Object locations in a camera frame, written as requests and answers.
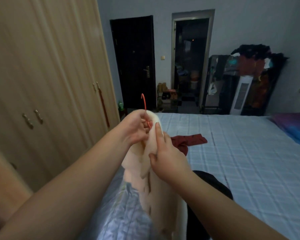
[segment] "doorway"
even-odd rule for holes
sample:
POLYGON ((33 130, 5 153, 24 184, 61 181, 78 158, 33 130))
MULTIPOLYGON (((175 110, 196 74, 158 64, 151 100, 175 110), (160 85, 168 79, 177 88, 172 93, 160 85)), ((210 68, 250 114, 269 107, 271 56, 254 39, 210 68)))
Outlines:
POLYGON ((110 20, 125 109, 156 108, 153 16, 110 20))
POLYGON ((178 112, 199 114, 207 74, 214 10, 172 14, 171 87, 178 112))

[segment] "black door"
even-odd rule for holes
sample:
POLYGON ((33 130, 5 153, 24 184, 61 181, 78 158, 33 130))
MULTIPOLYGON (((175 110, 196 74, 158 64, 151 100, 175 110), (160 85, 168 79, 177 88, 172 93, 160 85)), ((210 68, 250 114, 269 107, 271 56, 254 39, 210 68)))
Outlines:
POLYGON ((153 16, 110 20, 125 108, 156 108, 153 16))

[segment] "white tower fan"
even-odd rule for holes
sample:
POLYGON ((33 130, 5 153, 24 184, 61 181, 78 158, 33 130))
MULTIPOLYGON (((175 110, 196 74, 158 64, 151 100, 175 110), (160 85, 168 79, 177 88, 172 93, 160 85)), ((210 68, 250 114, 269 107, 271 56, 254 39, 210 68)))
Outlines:
POLYGON ((244 106, 244 102, 246 101, 252 79, 253 76, 240 76, 230 110, 231 115, 241 115, 241 111, 244 106))

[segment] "person's right hand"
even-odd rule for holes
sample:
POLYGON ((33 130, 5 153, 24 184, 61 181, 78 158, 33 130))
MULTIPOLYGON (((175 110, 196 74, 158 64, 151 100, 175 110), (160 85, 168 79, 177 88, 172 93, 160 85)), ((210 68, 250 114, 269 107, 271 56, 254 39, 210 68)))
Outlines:
POLYGON ((158 153, 149 154, 152 170, 168 184, 176 183, 188 172, 192 172, 185 155, 172 145, 170 136, 162 134, 159 123, 155 125, 158 153))

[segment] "person's left hand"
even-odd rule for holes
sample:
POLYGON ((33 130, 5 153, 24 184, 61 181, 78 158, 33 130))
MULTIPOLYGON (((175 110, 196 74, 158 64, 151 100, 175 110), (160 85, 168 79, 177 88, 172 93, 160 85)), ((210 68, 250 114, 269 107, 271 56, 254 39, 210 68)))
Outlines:
POLYGON ((144 109, 139 109, 129 113, 118 125, 124 139, 128 141, 130 146, 148 140, 150 128, 147 121, 152 127, 153 123, 147 112, 144 109))

